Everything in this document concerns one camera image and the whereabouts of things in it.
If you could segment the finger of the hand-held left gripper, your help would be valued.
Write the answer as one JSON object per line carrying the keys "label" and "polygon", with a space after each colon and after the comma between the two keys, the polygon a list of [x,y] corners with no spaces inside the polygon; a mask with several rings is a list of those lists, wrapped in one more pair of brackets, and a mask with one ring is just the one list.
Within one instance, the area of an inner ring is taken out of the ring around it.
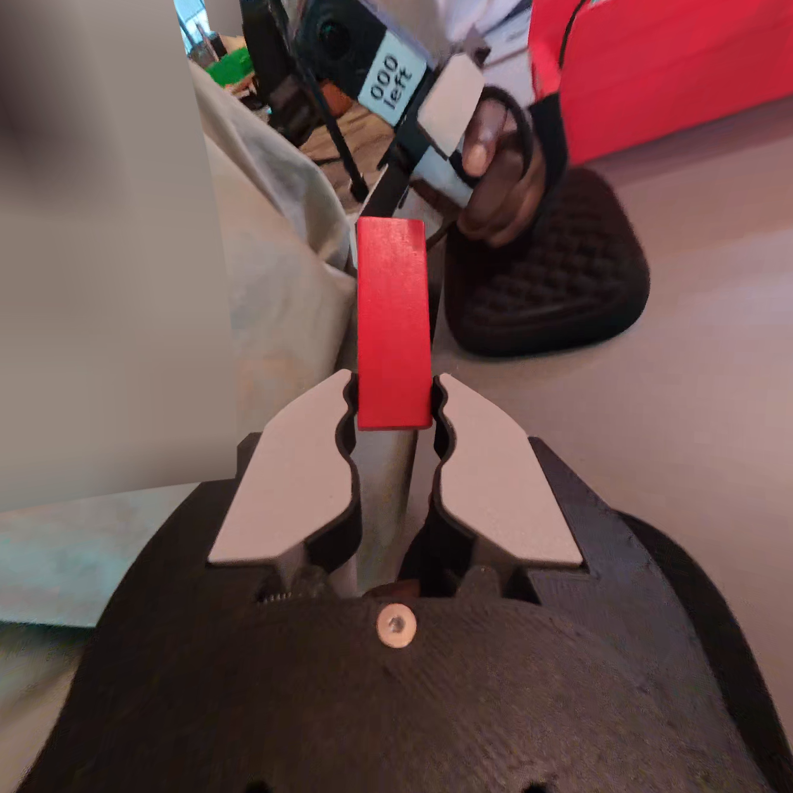
{"label": "finger of the hand-held left gripper", "polygon": [[338,155],[340,156],[344,170],[351,180],[352,195],[357,202],[364,202],[369,196],[370,189],[365,179],[362,177],[362,174],[360,173],[356,163],[354,162],[351,150],[348,147],[342,132],[340,131],[340,127],[334,115],[332,114],[331,108],[323,95],[320,85],[318,84],[314,74],[312,74],[312,72],[305,66],[302,68],[302,78],[306,86],[309,88],[313,102],[316,105],[323,124],[329,131],[332,142],[335,145]]}
{"label": "finger of the hand-held left gripper", "polygon": [[428,140],[418,130],[396,135],[378,164],[381,174],[362,206],[362,217],[394,215],[428,147]]}

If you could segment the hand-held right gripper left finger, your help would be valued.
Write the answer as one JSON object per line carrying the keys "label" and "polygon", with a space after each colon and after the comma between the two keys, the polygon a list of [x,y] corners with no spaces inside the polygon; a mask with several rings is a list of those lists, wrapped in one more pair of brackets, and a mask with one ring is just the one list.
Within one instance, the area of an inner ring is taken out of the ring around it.
{"label": "hand-held right gripper left finger", "polygon": [[290,585],[307,566],[357,586],[362,541],[357,381],[340,370],[264,427],[208,556],[213,568],[270,566]]}

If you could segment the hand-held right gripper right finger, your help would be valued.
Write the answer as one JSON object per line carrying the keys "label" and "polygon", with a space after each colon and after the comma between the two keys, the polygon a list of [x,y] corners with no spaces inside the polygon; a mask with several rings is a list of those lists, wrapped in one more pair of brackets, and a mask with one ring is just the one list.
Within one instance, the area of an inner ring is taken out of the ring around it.
{"label": "hand-held right gripper right finger", "polygon": [[438,452],[433,496],[442,528],[451,529],[452,566],[581,569],[584,557],[526,432],[449,373],[436,383],[437,428],[449,447]]}

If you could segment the red wooden block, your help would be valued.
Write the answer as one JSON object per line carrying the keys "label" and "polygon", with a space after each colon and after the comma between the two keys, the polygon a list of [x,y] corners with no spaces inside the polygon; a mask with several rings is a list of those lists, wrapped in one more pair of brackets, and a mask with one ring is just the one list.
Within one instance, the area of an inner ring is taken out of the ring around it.
{"label": "red wooden block", "polygon": [[432,372],[424,223],[363,216],[356,233],[359,429],[427,428]]}

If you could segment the red plastic bin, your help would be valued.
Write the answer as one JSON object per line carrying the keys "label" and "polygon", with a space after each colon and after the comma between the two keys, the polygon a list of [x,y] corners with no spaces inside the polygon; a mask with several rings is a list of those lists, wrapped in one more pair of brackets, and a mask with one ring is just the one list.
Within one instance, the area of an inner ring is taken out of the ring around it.
{"label": "red plastic bin", "polygon": [[791,1],[538,1],[527,44],[573,165],[792,93]]}

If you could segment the person's left hand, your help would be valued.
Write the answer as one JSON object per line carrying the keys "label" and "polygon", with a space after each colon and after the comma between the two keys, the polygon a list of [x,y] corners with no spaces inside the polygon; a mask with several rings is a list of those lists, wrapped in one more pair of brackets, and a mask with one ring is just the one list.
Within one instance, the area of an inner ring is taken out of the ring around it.
{"label": "person's left hand", "polygon": [[535,140],[522,164],[515,118],[494,98],[481,100],[462,141],[461,165],[478,184],[457,226],[467,238],[504,246],[530,225],[545,193],[546,164]]}

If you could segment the green plastic bin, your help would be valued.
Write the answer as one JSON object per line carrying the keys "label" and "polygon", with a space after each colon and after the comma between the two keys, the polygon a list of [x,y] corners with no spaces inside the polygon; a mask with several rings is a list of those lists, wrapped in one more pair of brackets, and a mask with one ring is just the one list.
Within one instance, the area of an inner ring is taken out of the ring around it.
{"label": "green plastic bin", "polygon": [[222,88],[243,83],[254,74],[252,58],[246,47],[228,52],[220,60],[208,65],[205,70]]}

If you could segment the beige cloth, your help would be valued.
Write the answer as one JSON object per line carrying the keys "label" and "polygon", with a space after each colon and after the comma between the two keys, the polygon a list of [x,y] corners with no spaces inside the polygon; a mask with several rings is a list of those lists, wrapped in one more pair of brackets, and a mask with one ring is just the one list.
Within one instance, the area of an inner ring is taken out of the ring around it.
{"label": "beige cloth", "polygon": [[351,229],[321,169],[188,65],[226,261],[241,441],[334,372],[355,303]]}

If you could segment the black quilted mat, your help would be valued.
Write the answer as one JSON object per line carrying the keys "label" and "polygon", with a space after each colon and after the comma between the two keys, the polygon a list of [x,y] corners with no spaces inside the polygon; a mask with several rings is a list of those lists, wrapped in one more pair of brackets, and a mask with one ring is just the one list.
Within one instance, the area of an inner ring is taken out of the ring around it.
{"label": "black quilted mat", "polygon": [[609,183],[568,170],[521,236],[503,247],[447,236],[443,300],[462,350],[484,358],[550,354],[609,340],[649,299],[643,248]]}

